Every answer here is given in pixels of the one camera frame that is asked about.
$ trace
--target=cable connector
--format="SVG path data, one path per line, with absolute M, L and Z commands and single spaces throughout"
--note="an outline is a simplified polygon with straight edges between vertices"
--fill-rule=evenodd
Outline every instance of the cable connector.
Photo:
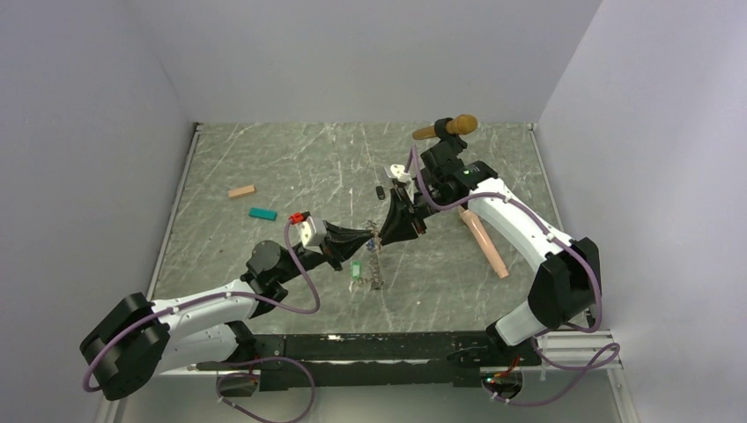
M 311 215 L 308 211 L 304 211 L 302 213 L 294 213 L 291 215 L 290 218 L 288 218 L 291 221 L 292 225 L 296 225 L 298 223 L 301 223 L 308 219 L 308 217 Z

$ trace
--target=white wall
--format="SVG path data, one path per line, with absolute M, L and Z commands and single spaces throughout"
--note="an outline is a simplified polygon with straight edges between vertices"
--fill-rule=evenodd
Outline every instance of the white wall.
M 539 122 L 644 422 L 747 421 L 747 4 L 605 0 Z
M 201 122 L 536 122 L 601 0 L 131 0 Z
M 0 420 L 92 421 L 78 345 L 147 287 L 191 124 L 119 0 L 3 2 L 0 57 Z

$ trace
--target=cable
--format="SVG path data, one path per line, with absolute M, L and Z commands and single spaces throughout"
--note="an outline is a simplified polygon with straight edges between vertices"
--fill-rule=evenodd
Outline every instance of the cable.
M 316 397 L 316 385 L 314 384 L 314 378 L 311 376 L 311 372 L 309 372 L 308 369 L 305 368 L 298 361 L 296 361 L 294 359 L 289 359 L 287 357 L 265 357 L 263 359 L 257 359 L 257 360 L 251 360 L 251 361 L 244 361 L 244 362 L 241 362 L 241 363 L 232 363 L 231 366 L 236 366 L 236 367 L 254 366 L 254 364 L 259 364 L 259 363 L 262 363 L 264 361 L 285 361 L 285 362 L 291 363 L 295 367 L 300 368 L 301 371 L 303 371 L 304 374 L 306 375 L 306 378 L 308 378 L 308 382 L 311 384 L 311 397 L 308 399 L 308 405 L 306 406 L 306 409 L 304 409 L 304 411 L 301 414 L 299 414 L 298 417 L 296 417 L 294 419 L 287 420 L 287 421 L 283 421 L 283 422 L 277 422 L 277 421 L 273 421 L 273 420 L 267 420 L 267 419 L 265 419 L 263 417 L 260 417 L 260 416 L 258 416 L 256 414 L 252 413 L 251 411 L 247 410 L 246 408 L 244 408 L 244 407 L 242 407 L 242 406 L 234 403 L 233 401 L 225 399 L 222 395 L 220 395 L 220 386 L 223 384 L 223 382 L 225 382 L 228 379 L 238 379 L 240 377 L 241 378 L 249 378 L 249 379 L 254 380 L 255 377 L 253 375 L 251 375 L 250 373 L 230 373 L 230 374 L 225 375 L 225 376 L 221 377 L 220 379 L 218 379 L 218 382 L 215 384 L 215 391 L 218 394 L 219 401 L 222 402 L 223 404 L 230 405 L 232 408 L 235 408 L 236 410 L 239 410 L 240 412 L 243 412 L 244 414 L 248 415 L 252 419 L 255 419 L 257 421 L 261 421 L 262 423 L 296 423 L 298 421 L 301 421 L 303 418 L 305 418 L 307 416 L 308 412 L 311 411 L 311 406 L 314 405 L 314 399 Z
M 415 175 L 416 175 L 416 178 L 417 178 L 418 188 L 420 189 L 420 192 L 423 194 L 423 198 L 428 203 L 428 205 L 430 205 L 434 210 L 437 210 L 437 211 L 440 211 L 440 212 L 445 212 L 447 210 L 451 210 L 451 209 L 453 209 L 453 208 L 455 208 L 455 207 L 457 207 L 457 206 L 459 206 L 461 204 L 465 204 L 465 203 L 469 202 L 470 200 L 473 200 L 473 199 L 476 199 L 476 198 L 487 198 L 488 197 L 488 198 L 498 198 L 500 200 L 506 201 L 506 196 L 504 196 L 503 194 L 501 194 L 499 192 L 479 192 L 479 193 L 476 193 L 476 194 L 470 194 L 470 195 L 466 196 L 465 198 L 460 198 L 459 200 L 453 202 L 452 204 L 446 204 L 446 205 L 436 204 L 436 202 L 433 201 L 433 198 L 431 197 L 430 193 L 428 192 L 427 187 L 425 186 L 425 181 L 423 180 L 423 175 L 421 174 L 421 171 L 420 171 L 420 162 L 419 162 L 419 159 L 418 159 L 418 148 L 415 145 L 413 145 L 410 148 L 410 157 L 408 157 L 408 159 L 407 159 L 407 164 L 404 167 L 404 171 L 405 172 L 409 172 L 411 165 L 415 166 Z M 508 202 L 511 205 L 517 207 L 522 212 L 524 212 L 524 214 L 526 214 L 530 219 L 532 219 L 532 221 L 535 222 L 535 224 L 539 227 L 539 229 L 542 231 L 543 234 L 547 235 L 547 234 L 550 233 L 550 229 L 547 226 L 545 226 L 544 223 L 542 222 L 542 220 L 530 208 L 528 208 L 526 205 L 522 204 L 521 202 L 519 202 L 519 201 L 517 201 L 517 200 L 515 200 L 513 198 L 509 198 Z M 600 288 L 599 288 L 599 280 L 596 278 L 596 275 L 594 274 L 594 271 L 591 269 L 591 266 L 575 250 L 573 250 L 570 246 L 566 245 L 564 242 L 562 242 L 561 240 L 559 240 L 557 237 L 552 238 L 552 242 L 555 243 L 556 245 L 558 245 L 559 247 L 561 247 L 575 261 L 577 261 L 581 265 L 581 267 L 583 268 L 583 270 L 586 272 L 586 274 L 588 276 L 589 284 L 591 285 L 591 289 L 594 292 L 594 302 L 596 304 L 597 317 L 598 317 L 597 319 L 595 319 L 594 325 L 592 325 L 592 327 L 590 327 L 590 328 L 583 328 L 583 327 L 578 326 L 578 325 L 573 324 L 573 323 L 567 323 L 567 325 L 570 326 L 570 327 L 572 327 L 572 328 L 574 328 L 574 329 L 576 329 L 576 330 L 578 330 L 578 331 L 584 332 L 584 333 L 594 333 L 597 330 L 599 330 L 599 326 L 602 323 L 602 294 L 601 294 L 601 291 L 600 291 Z M 549 403 L 551 403 L 551 402 L 553 402 L 553 401 L 555 401 L 555 400 L 563 397 L 569 390 L 571 390 L 571 388 L 573 386 L 576 385 L 576 383 L 578 383 L 578 381 L 581 379 L 581 377 L 583 377 L 586 374 L 587 371 L 589 371 L 589 370 L 591 370 L 593 368 L 599 368 L 599 367 L 602 367 L 602 366 L 605 366 L 605 365 L 611 363 L 620 354 L 620 344 L 612 342 L 612 343 L 609 343 L 609 344 L 605 345 L 602 349 L 600 349 L 594 355 L 594 357 L 592 357 L 592 359 L 587 363 L 586 366 L 566 366 L 566 365 L 561 365 L 561 364 L 558 364 L 558 363 L 556 363 L 556 362 L 548 359 L 547 356 L 545 356 L 542 353 L 542 351 L 540 351 L 539 347 L 537 346 L 536 337 L 537 336 L 542 336 L 542 335 L 544 335 L 545 333 L 547 333 L 549 331 L 550 330 L 543 330 L 543 331 L 541 331 L 540 333 L 536 334 L 532 338 L 532 340 L 530 341 L 531 344 L 532 344 L 532 348 L 535 350 L 535 353 L 537 353 L 537 355 L 540 356 L 540 358 L 542 358 L 543 360 L 545 360 L 548 364 L 550 364 L 553 367 L 561 368 L 561 369 L 564 369 L 564 370 L 580 371 L 580 373 L 571 381 L 571 383 L 568 384 L 568 386 L 566 386 L 564 389 L 562 389 L 556 396 L 550 397 L 550 398 L 548 398 L 548 399 L 546 399 L 544 401 L 539 401 L 539 402 L 536 402 L 536 403 L 511 403 L 511 402 L 509 402 L 509 400 L 507 398 L 503 398 L 503 397 L 498 396 L 497 393 L 494 393 L 495 397 L 498 397 L 498 398 L 504 400 L 504 402 L 506 402 L 507 404 L 516 404 L 516 405 L 520 405 L 520 406 L 536 406 L 536 405 L 549 404 Z M 600 363 L 596 363 L 596 361 L 599 359 L 599 357 L 602 355 L 602 353 L 604 353 L 605 351 L 607 351 L 607 350 L 609 350 L 611 348 L 614 348 L 614 352 L 612 353 L 612 355 L 610 357 L 608 357 L 607 359 L 604 359 Z
M 303 265 L 301 264 L 301 261 L 299 260 L 298 256 L 296 255 L 296 252 L 293 251 L 293 247 L 291 245 L 291 239 L 290 239 L 290 229 L 291 229 L 292 222 L 288 220 L 288 222 L 285 224 L 285 230 L 283 232 L 283 236 L 285 238 L 285 247 L 288 249 L 288 253 L 291 256 L 291 260 L 296 264 L 296 267 L 299 269 L 299 272 L 301 276 L 303 276 L 303 279 L 306 280 L 309 289 L 311 290 L 311 294 L 314 296 L 314 307 L 311 309 L 303 309 L 303 308 L 295 308 L 293 306 L 287 306 L 285 304 L 282 304 L 280 302 L 274 301 L 272 299 L 262 297 L 261 295 L 257 295 L 256 293 L 243 293 L 243 292 L 230 292 L 230 293 L 210 293 L 207 295 L 204 295 L 202 297 L 195 298 L 190 301 L 186 301 L 182 304 L 180 304 L 178 307 L 168 307 L 163 310 L 160 310 L 159 312 L 153 313 L 151 315 L 147 315 L 146 317 L 141 318 L 140 320 L 132 323 L 130 326 L 122 330 L 120 333 L 116 334 L 114 338 L 112 338 L 111 341 L 109 341 L 106 345 L 104 345 L 103 348 L 101 348 L 101 351 L 99 351 L 98 354 L 96 354 L 96 357 L 93 358 L 91 361 L 91 364 L 88 366 L 88 368 L 85 370 L 85 373 L 83 375 L 83 390 L 85 392 L 96 392 L 98 390 L 101 390 L 100 386 L 91 386 L 91 377 L 93 376 L 93 371 L 96 369 L 96 367 L 99 366 L 101 361 L 104 359 L 104 356 L 109 353 L 109 351 L 112 350 L 112 348 L 119 343 L 123 338 L 127 337 L 130 333 L 132 333 L 134 330 L 140 328 L 144 324 L 150 322 L 151 320 L 158 319 L 159 317 L 167 314 L 171 314 L 176 310 L 184 310 L 187 308 L 193 308 L 199 304 L 202 304 L 206 301 L 216 300 L 218 298 L 226 298 L 227 296 L 233 296 L 233 297 L 244 297 L 244 298 L 251 298 L 257 301 L 264 301 L 267 302 L 275 307 L 282 308 L 284 310 L 292 311 L 293 313 L 303 314 L 303 315 L 310 315 L 313 313 L 316 313 L 319 311 L 319 308 L 321 307 L 321 302 L 319 300 L 319 293 L 316 291 L 316 287 L 314 286 L 314 282 L 311 280 L 311 278 L 308 276 L 308 273 L 306 272 L 306 269 L 304 269 Z M 314 402 L 314 381 L 311 377 L 311 374 L 308 372 L 308 370 L 303 367 L 298 361 L 288 359 L 286 357 L 272 357 L 270 360 L 282 360 L 282 361 L 288 361 L 291 362 L 295 366 L 299 366 L 301 370 L 306 373 L 309 380 L 311 381 L 312 386 L 312 394 L 311 394 L 311 401 L 309 402 L 309 406 L 306 408 L 306 410 L 299 416 L 297 419 L 290 420 L 290 422 L 284 422 L 284 423 L 294 423 L 296 421 L 299 421 L 303 417 L 306 416 L 308 413 L 308 410 L 311 408 L 311 404 Z M 259 359 L 259 360 L 252 360 L 247 361 L 246 363 L 259 363 L 262 361 L 267 361 L 266 359 Z M 255 416 L 254 414 L 251 414 L 250 412 L 240 408 L 239 406 L 237 409 L 239 409 L 242 412 L 247 413 L 249 416 L 258 419 L 259 421 L 263 423 L 275 423 L 270 420 L 262 419 L 259 416 Z

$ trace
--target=wooden hammer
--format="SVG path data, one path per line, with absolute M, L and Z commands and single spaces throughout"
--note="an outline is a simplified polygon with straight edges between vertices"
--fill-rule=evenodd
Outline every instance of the wooden hammer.
M 446 132 L 451 135 L 467 135 L 477 129 L 477 118 L 473 115 L 458 115 L 446 123 Z M 433 126 L 420 128 L 412 133 L 413 139 L 428 139 L 436 137 L 436 129 Z

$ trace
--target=floor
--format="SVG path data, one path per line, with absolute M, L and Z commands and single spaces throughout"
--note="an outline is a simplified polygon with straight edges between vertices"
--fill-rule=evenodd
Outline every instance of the floor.
M 427 122 L 205 124 L 201 129 L 155 286 L 154 298 L 181 297 L 224 284 L 246 271 L 253 246 L 282 242 L 285 219 L 311 211 L 331 223 L 383 223 L 388 200 L 374 188 L 381 169 L 404 163 L 411 132 Z M 553 225 L 556 213 L 525 123 L 481 124 L 464 137 L 465 163 L 482 160 Z M 433 141 L 418 141 L 422 152 Z M 229 200 L 229 189 L 256 193 Z M 277 221 L 248 210 L 277 211 Z M 322 298 L 315 315 L 276 309 L 249 322 L 254 333 L 482 330 L 524 301 L 534 277 L 519 253 L 486 226 L 510 276 L 499 279 L 456 211 L 429 218 L 420 239 L 381 252 L 383 289 L 352 283 L 348 264 L 310 272 Z M 362 250 L 358 259 L 367 263 Z M 285 284 L 285 303 L 313 306 L 301 278 Z

